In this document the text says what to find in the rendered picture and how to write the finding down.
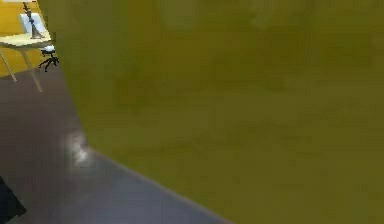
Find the black furniture corner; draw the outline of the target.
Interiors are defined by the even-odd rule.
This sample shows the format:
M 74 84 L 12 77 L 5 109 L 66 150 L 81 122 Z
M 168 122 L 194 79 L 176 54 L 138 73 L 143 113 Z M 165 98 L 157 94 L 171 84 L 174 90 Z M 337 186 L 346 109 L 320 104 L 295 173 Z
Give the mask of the black furniture corner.
M 0 224 L 6 224 L 14 217 L 20 217 L 26 212 L 26 208 L 0 176 Z

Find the grey desk lamp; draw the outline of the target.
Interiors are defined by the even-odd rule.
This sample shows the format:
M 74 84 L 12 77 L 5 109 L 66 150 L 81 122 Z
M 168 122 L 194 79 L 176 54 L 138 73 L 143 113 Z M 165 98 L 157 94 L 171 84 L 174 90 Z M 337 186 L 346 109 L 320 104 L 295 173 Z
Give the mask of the grey desk lamp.
M 33 13 L 28 7 L 26 2 L 23 3 L 24 14 L 22 15 L 22 20 L 27 19 L 27 23 L 23 23 L 26 31 L 31 32 L 32 39 L 42 39 L 43 35 L 39 32 L 35 25 L 35 20 L 33 19 Z

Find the white laptop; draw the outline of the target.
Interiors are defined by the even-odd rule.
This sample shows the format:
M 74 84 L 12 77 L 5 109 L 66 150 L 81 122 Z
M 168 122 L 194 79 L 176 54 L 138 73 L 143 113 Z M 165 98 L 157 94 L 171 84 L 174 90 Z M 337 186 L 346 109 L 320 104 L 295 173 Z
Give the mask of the white laptop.
M 19 18 L 20 18 L 24 32 L 25 33 L 31 33 L 32 32 L 32 26 L 31 26 L 31 23 L 29 21 L 29 17 L 26 14 L 20 14 Z M 38 13 L 32 13 L 31 18 L 34 20 L 34 25 L 39 32 L 45 32 L 46 31 L 46 27 L 44 25 L 44 22 Z

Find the pale wooden table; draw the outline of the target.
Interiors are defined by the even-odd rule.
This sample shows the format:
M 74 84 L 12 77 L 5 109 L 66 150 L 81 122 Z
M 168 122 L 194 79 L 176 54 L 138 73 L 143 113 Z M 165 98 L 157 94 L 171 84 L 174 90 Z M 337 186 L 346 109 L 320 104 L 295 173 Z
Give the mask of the pale wooden table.
M 8 49 L 14 49 L 19 51 L 24 58 L 24 61 L 27 65 L 28 70 L 30 71 L 31 77 L 37 87 L 37 90 L 39 92 L 42 92 L 43 89 L 42 89 L 41 83 L 36 77 L 35 70 L 32 68 L 32 64 L 30 62 L 30 59 L 27 56 L 26 51 L 29 49 L 43 48 L 51 44 L 52 44 L 52 39 L 48 31 L 45 31 L 43 33 L 43 38 L 41 39 L 31 39 L 28 33 L 11 35 L 11 36 L 0 36 L 0 59 L 3 61 L 7 69 L 7 72 L 11 76 L 12 80 L 16 82 L 17 78 L 15 76 L 15 73 L 12 71 L 6 59 L 6 56 L 2 52 L 2 49 L 8 48 Z

